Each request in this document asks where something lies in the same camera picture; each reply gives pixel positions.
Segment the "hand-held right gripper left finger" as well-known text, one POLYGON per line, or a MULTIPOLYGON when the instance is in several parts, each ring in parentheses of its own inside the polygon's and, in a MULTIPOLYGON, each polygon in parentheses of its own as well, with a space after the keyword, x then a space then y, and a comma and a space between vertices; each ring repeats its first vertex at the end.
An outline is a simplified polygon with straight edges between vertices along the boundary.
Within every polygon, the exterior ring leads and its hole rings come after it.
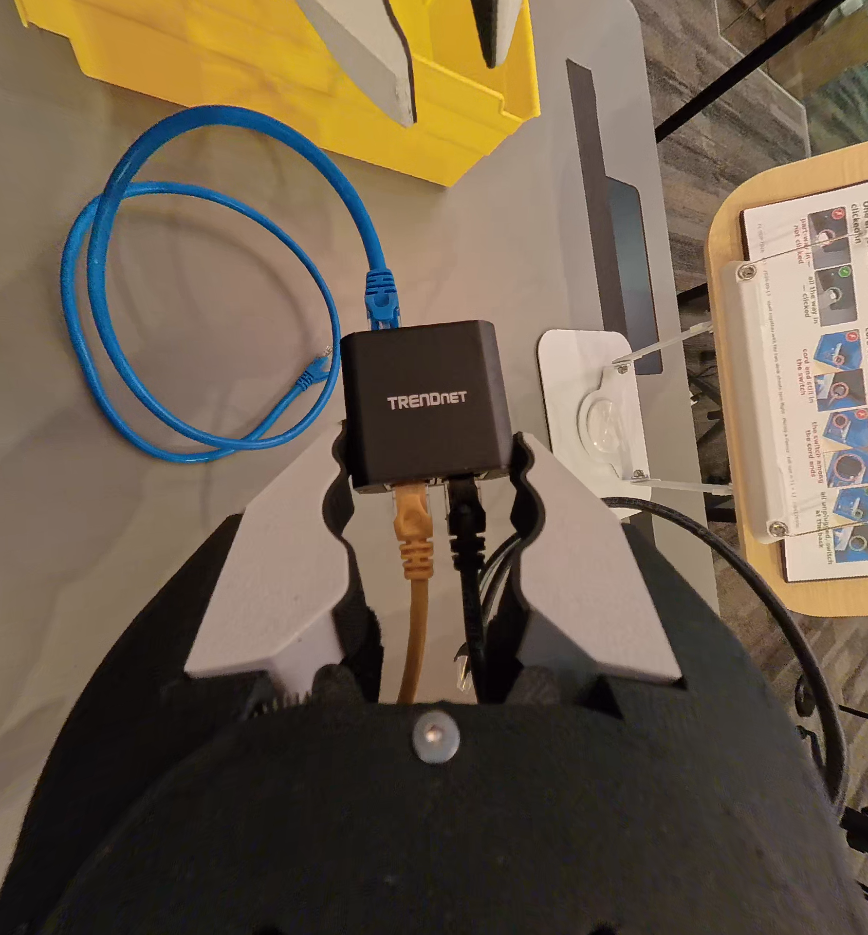
POLYGON ((334 426, 245 508, 184 671, 264 672, 278 692, 311 692, 326 665, 381 690, 381 627, 344 531, 354 514, 346 427, 334 426))

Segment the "black metal bar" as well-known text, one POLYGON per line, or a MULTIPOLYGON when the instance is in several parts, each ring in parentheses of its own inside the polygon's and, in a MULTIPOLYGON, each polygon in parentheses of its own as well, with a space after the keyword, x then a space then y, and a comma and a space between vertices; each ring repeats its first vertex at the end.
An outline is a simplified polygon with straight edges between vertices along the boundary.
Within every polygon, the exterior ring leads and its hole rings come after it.
POLYGON ((683 128, 840 5, 840 1, 812 1, 808 6, 805 6, 797 15, 784 22, 764 42, 744 55, 721 73, 720 76, 711 81, 690 101, 661 121, 654 129, 656 144, 660 144, 683 128))

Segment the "instruction sheet on wooden board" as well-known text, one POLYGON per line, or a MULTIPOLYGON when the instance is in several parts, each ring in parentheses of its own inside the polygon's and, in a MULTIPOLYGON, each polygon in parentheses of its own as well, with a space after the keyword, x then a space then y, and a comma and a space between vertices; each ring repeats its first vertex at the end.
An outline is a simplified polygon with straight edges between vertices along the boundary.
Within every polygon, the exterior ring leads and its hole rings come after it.
POLYGON ((788 582, 783 576, 779 547, 762 542, 753 532, 750 520, 755 511, 755 485, 746 477, 747 417, 740 392, 745 354, 737 348, 740 327, 734 324, 731 288, 734 268, 744 262, 740 218, 744 210, 864 181, 868 181, 868 142, 764 171, 742 183, 720 205, 705 246, 739 543, 745 558, 788 610, 815 617, 868 616, 868 579, 788 582))

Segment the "yellow plastic bin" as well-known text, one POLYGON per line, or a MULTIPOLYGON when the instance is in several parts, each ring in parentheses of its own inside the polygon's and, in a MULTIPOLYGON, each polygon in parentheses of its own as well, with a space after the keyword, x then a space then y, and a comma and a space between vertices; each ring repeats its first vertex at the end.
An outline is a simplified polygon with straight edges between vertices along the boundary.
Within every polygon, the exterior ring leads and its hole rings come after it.
POLYGON ((540 113, 530 10, 508 57, 483 60, 470 2, 390 2, 413 61, 417 122, 387 117, 297 2, 16 2, 66 38, 87 76, 182 105, 261 111, 320 148, 451 186, 540 113))

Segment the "clear acrylic cover plate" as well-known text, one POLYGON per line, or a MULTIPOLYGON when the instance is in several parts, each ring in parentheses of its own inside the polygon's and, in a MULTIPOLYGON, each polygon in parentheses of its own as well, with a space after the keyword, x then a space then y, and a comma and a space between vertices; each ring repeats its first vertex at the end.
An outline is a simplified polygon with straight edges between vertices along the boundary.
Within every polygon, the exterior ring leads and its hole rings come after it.
POLYGON ((827 457, 814 364, 797 325, 778 327, 764 262, 728 263, 720 275, 737 509, 756 542, 772 545, 828 529, 827 457))

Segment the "white stand with clear lens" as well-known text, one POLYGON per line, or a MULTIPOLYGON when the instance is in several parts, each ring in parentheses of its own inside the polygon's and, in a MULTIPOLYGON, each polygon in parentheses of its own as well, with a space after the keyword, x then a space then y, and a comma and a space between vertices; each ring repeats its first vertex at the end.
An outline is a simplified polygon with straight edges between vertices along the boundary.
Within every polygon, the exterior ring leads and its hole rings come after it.
POLYGON ((598 497, 650 500, 638 378, 617 332, 545 332, 537 344, 550 447, 598 497))

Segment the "black network switch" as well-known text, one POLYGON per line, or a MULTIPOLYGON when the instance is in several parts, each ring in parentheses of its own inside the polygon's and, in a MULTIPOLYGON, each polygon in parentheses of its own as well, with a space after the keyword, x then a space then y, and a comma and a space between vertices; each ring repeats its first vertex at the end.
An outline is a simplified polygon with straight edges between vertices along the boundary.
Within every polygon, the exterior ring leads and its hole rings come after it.
POLYGON ((509 472, 510 411, 492 323, 352 333, 340 351, 356 491, 509 472))

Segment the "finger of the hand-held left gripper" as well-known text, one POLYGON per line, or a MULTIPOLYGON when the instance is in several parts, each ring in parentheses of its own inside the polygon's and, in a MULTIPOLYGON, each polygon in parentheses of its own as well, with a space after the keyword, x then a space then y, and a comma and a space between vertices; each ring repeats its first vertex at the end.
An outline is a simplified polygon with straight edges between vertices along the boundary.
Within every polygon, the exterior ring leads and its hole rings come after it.
POLYGON ((485 65, 504 64, 520 17, 522 1, 471 1, 480 49, 485 65))
POLYGON ((357 88, 403 127, 417 122, 413 61, 389 1, 298 1, 357 88))

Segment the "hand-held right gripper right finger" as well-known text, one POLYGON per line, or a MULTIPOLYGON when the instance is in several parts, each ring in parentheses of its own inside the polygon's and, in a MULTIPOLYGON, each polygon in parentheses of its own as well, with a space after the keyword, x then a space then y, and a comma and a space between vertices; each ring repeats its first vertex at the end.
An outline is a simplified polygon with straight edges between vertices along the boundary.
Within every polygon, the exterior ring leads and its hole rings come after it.
POLYGON ((623 525, 532 434, 512 442, 510 519, 519 537, 485 637, 485 698, 502 703, 519 675, 551 673, 565 703, 599 678, 677 687, 681 666, 623 525))

